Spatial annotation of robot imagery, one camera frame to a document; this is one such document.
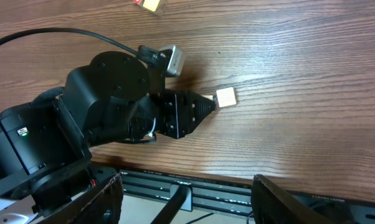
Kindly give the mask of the yellow S wooden block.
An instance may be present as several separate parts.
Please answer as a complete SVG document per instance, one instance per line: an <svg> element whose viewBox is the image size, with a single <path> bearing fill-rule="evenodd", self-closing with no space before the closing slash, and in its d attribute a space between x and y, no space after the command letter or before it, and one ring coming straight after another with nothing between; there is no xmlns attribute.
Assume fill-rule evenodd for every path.
<svg viewBox="0 0 375 224"><path fill-rule="evenodd" d="M149 10L157 16L162 16L168 4L168 0L144 0L143 8Z"/></svg>

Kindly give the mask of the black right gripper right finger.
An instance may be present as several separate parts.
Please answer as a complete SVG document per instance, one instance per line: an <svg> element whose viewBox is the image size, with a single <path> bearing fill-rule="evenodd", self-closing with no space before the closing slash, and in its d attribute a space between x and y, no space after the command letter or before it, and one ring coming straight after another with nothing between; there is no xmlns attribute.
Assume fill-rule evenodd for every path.
<svg viewBox="0 0 375 224"><path fill-rule="evenodd" d="M263 175L254 176L251 205L256 224L332 223Z"/></svg>

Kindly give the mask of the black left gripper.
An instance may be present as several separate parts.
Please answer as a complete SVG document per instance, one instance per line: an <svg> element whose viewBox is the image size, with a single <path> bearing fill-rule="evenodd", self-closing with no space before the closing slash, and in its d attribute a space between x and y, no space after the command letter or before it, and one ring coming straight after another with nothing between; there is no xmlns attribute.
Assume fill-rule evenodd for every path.
<svg viewBox="0 0 375 224"><path fill-rule="evenodd" d="M168 90L170 50L137 56L109 51L67 75L62 127L89 146L147 144L156 134L182 138L216 110L214 95Z"/></svg>

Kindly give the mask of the blue B wooden block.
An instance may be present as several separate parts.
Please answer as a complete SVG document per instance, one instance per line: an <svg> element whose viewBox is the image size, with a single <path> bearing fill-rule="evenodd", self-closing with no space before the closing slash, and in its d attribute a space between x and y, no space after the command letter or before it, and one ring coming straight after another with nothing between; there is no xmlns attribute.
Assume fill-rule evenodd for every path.
<svg viewBox="0 0 375 224"><path fill-rule="evenodd" d="M233 106L237 104L235 91L233 87L217 90L216 95L220 108Z"/></svg>

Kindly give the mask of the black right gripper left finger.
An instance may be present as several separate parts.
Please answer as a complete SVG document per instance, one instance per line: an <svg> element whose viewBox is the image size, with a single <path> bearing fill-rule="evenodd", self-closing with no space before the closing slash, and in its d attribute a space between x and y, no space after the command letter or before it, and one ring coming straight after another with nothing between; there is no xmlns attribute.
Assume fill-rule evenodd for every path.
<svg viewBox="0 0 375 224"><path fill-rule="evenodd" d="M34 195L41 223L118 223L123 201L120 174L88 188L87 178L72 177Z"/></svg>

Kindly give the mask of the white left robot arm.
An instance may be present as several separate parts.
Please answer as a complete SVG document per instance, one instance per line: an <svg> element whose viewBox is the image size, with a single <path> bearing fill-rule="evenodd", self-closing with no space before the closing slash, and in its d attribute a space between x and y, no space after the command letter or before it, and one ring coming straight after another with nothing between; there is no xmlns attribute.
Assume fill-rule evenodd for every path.
<svg viewBox="0 0 375 224"><path fill-rule="evenodd" d="M64 86L0 113L0 223L49 216L91 189L90 148L179 139L216 108L213 98L168 90L172 51L108 51L72 70Z"/></svg>

